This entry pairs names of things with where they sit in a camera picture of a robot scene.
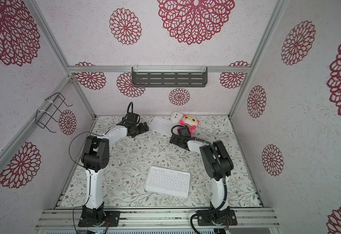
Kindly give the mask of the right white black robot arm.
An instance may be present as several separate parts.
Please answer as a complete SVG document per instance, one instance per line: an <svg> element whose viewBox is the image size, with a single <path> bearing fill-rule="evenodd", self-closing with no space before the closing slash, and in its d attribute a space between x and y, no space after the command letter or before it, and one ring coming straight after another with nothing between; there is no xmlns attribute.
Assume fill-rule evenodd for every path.
<svg viewBox="0 0 341 234"><path fill-rule="evenodd" d="M192 137L191 130L182 125L171 128L170 143L201 155L207 175L212 182L211 209L222 211L228 207L227 183L234 169L232 159L220 140L210 142Z"/></svg>

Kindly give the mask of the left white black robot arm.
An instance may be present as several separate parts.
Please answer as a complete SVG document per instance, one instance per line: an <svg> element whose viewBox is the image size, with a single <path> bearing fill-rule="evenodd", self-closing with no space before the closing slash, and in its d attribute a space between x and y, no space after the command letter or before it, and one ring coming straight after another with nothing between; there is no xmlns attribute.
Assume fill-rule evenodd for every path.
<svg viewBox="0 0 341 234"><path fill-rule="evenodd" d="M85 141L81 162L87 175L87 199L85 208L98 210L104 207L102 197L102 170L110 160L110 146L118 140L149 131L146 122L140 122L140 115L127 113L122 121L103 135L91 133Z"/></svg>

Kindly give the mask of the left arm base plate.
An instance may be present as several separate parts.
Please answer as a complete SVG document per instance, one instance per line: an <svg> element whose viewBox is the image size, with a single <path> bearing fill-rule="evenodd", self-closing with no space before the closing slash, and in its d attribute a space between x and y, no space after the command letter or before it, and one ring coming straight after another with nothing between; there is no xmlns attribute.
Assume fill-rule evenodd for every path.
<svg viewBox="0 0 341 234"><path fill-rule="evenodd" d="M95 211L86 210L82 212L78 227L117 227L120 211Z"/></svg>

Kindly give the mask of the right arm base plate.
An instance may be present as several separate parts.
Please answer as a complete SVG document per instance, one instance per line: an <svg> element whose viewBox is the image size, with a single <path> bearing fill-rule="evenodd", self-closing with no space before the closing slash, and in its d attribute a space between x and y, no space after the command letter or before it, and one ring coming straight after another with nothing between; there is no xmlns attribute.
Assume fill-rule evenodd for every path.
<svg viewBox="0 0 341 234"><path fill-rule="evenodd" d="M199 226L236 226L238 224L236 214L230 207L211 214L204 214L205 212L197 211Z"/></svg>

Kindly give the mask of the white keyboard back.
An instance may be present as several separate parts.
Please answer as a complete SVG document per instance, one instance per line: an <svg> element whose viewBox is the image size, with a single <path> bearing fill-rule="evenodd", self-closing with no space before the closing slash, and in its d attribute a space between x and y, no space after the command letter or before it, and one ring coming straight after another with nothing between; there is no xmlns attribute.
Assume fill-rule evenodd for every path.
<svg viewBox="0 0 341 234"><path fill-rule="evenodd" d="M149 129L165 136L172 136L172 128L178 123L166 120L162 117L154 117L149 125Z"/></svg>

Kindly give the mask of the white keyboard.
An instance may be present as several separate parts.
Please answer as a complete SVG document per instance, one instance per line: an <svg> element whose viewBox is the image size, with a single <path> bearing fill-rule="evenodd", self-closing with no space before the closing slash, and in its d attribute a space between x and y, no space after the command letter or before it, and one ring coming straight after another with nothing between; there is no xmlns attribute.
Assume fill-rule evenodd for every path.
<svg viewBox="0 0 341 234"><path fill-rule="evenodd" d="M150 166L145 181L147 192L187 199L191 175L188 172Z"/></svg>
<svg viewBox="0 0 341 234"><path fill-rule="evenodd" d="M172 128L178 123L166 120L162 117L154 117L149 125L149 129L165 136L172 136Z"/></svg>

